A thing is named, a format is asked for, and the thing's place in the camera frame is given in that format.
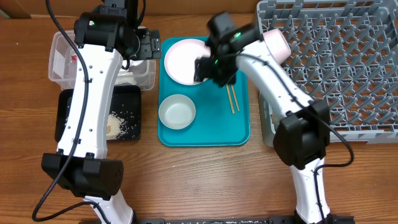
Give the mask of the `white napkin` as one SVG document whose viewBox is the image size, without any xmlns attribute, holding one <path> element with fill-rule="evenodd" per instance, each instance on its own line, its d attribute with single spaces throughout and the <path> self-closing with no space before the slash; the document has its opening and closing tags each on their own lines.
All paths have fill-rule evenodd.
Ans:
<svg viewBox="0 0 398 224">
<path fill-rule="evenodd" d="M 115 85 L 135 85 L 136 78 L 145 75 L 147 72 L 147 64 L 143 60 L 129 61 L 129 68 L 126 70 L 121 68 Z"/>
</svg>

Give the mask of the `rice pile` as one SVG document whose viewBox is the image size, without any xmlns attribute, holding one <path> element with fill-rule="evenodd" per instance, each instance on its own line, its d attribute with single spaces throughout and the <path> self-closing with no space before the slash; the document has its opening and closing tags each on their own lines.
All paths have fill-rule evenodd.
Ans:
<svg viewBox="0 0 398 224">
<path fill-rule="evenodd" d="M 141 138 L 141 109 L 118 103 L 111 106 L 106 137 L 108 141 L 138 140 Z"/>
</svg>

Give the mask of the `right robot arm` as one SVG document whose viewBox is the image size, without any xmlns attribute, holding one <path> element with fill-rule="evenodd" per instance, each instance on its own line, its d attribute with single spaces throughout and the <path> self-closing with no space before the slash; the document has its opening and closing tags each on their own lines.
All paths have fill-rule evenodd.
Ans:
<svg viewBox="0 0 398 224">
<path fill-rule="evenodd" d="M 194 81 L 210 79 L 222 87 L 234 82 L 238 70 L 252 80 L 277 118 L 272 145 L 294 177 L 296 220 L 325 223 L 330 216 L 321 168 L 330 143 L 326 101 L 313 100 L 280 66 L 270 49 L 275 43 L 281 52 L 290 52 L 280 30 L 265 40 L 254 24 L 237 27 L 227 12 L 213 16 L 207 28 L 210 55 L 195 60 Z"/>
</svg>

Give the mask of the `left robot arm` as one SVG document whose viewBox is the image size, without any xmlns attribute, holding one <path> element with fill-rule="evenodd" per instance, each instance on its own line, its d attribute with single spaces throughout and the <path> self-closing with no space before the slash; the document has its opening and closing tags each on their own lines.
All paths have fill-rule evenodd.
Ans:
<svg viewBox="0 0 398 224">
<path fill-rule="evenodd" d="M 134 210 L 121 192 L 124 167 L 108 159 L 106 126 L 114 84 L 132 60 L 161 58 L 160 34 L 141 27 L 145 2 L 104 1 L 84 12 L 68 43 L 78 57 L 67 123 L 55 153 L 45 153 L 42 169 L 91 206 L 101 223 L 133 223 Z"/>
</svg>

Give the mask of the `grey bowl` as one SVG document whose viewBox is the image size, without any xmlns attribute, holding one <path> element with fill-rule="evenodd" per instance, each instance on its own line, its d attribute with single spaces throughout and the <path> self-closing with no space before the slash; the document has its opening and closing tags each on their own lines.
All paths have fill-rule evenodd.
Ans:
<svg viewBox="0 0 398 224">
<path fill-rule="evenodd" d="M 196 115 L 194 102 L 185 95 L 175 94 L 164 99 L 158 110 L 161 123 L 170 129 L 188 127 Z"/>
</svg>

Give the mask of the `pink bowl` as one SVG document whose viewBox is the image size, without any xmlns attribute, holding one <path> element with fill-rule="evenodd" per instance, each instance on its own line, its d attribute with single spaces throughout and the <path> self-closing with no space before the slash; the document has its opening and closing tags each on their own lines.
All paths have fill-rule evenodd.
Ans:
<svg viewBox="0 0 398 224">
<path fill-rule="evenodd" d="M 289 44 L 279 29 L 272 29 L 263 33 L 263 38 L 278 64 L 282 64 L 291 56 Z"/>
</svg>

